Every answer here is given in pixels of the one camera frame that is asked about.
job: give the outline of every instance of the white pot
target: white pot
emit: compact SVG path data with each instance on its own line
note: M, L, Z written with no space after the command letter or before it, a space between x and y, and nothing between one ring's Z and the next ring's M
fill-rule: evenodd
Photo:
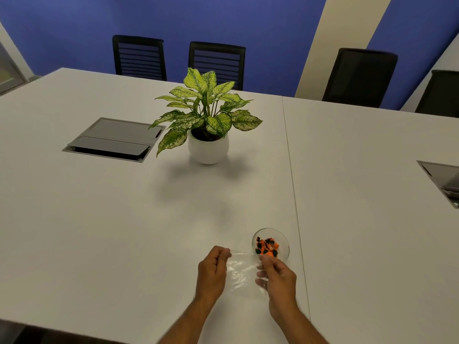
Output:
M191 130L188 131L188 150L190 155L203 164L215 164L220 162L230 149L228 134L216 141L201 141L196 139Z

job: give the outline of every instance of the blue wall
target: blue wall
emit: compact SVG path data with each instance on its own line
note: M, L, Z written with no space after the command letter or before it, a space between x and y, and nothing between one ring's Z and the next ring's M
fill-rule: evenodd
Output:
M459 0L392 0L368 49L399 55L381 108L400 109L459 31Z
M0 0L0 22L37 75L115 73L114 34L164 40L170 81L191 41L247 47L244 89L293 96L325 0Z

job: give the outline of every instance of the mesh chair back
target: mesh chair back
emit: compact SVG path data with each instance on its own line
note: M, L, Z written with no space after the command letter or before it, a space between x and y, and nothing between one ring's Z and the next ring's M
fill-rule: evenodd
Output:
M422 94L416 112L459 117L459 72L432 70L432 77Z
M113 36L117 75L167 81L163 40L138 36Z
M398 59L393 53L341 48L322 101L379 107Z
M191 42L188 67L201 74L215 71L217 84L234 81L234 88L242 90L246 48L227 44Z

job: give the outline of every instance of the glass door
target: glass door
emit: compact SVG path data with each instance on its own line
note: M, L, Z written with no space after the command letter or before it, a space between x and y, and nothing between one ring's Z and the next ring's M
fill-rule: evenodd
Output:
M26 80L0 44L0 94L25 82Z

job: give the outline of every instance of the person's left hand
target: person's left hand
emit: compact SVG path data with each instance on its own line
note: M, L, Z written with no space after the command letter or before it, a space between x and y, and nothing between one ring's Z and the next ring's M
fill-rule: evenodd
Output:
M229 248L214 246L198 265L195 299L213 307L225 289L226 261L231 257Z

